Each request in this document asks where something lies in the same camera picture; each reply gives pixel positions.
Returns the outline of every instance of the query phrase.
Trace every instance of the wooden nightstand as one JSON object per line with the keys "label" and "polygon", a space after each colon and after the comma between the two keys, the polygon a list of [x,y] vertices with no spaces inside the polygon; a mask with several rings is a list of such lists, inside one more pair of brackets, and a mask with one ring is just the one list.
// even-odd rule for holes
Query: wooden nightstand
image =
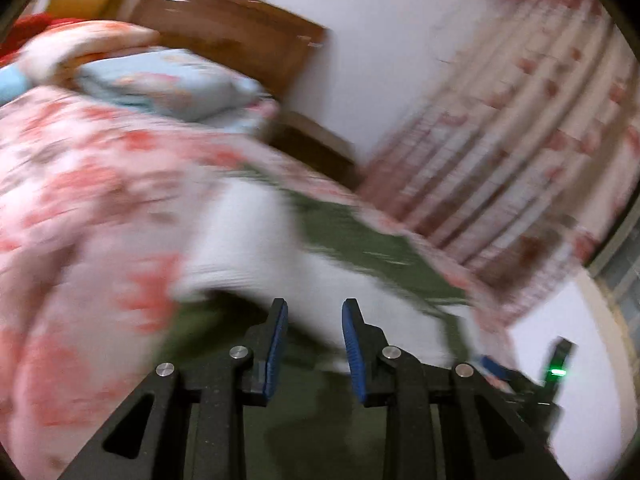
{"label": "wooden nightstand", "polygon": [[283,112],[268,143],[349,189],[357,185],[351,143],[304,115]]}

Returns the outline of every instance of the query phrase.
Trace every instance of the pink floral blanket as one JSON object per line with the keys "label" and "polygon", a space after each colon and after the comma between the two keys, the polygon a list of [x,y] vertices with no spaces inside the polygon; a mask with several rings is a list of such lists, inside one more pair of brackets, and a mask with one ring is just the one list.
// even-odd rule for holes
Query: pink floral blanket
{"label": "pink floral blanket", "polygon": [[[57,88],[0,108],[0,132],[0,440],[28,480],[56,478],[148,373],[174,313],[168,287],[222,174],[250,162],[315,198],[357,200],[248,137]],[[424,257],[509,348],[487,291]]]}

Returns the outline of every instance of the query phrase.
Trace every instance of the curtain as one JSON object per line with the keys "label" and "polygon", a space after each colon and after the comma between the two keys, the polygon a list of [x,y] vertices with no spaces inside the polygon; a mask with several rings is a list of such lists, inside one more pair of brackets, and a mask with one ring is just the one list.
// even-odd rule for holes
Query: curtain
{"label": "curtain", "polygon": [[598,0],[508,0],[358,193],[491,286],[505,322],[587,260],[639,176],[638,64]]}

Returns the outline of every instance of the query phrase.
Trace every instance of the silver screw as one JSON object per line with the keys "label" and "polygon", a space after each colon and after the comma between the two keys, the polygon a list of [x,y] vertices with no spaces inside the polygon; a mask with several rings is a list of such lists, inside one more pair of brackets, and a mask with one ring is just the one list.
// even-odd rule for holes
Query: silver screw
{"label": "silver screw", "polygon": [[402,350],[397,346],[385,346],[382,355],[387,359],[398,359],[402,355]]}
{"label": "silver screw", "polygon": [[233,359],[242,359],[243,357],[247,357],[249,355],[249,349],[246,346],[234,346],[231,350],[229,350],[229,355]]}
{"label": "silver screw", "polygon": [[172,373],[174,373],[174,370],[175,366],[173,366],[171,363],[160,363],[156,367],[156,374],[158,374],[160,377],[167,377],[167,375],[171,375]]}
{"label": "silver screw", "polygon": [[466,363],[460,363],[456,366],[456,373],[459,377],[471,377],[474,374],[474,368]]}

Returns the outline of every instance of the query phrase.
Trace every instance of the wall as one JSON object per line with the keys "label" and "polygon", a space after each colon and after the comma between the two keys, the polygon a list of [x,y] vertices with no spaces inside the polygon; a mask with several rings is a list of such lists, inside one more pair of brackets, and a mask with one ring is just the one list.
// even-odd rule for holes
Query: wall
{"label": "wall", "polygon": [[498,0],[267,1],[331,30],[287,105],[350,140],[363,159]]}
{"label": "wall", "polygon": [[605,478],[636,430],[636,398],[619,329],[597,287],[583,271],[511,335],[521,370],[535,379],[558,336],[577,344],[552,446],[572,480]]}

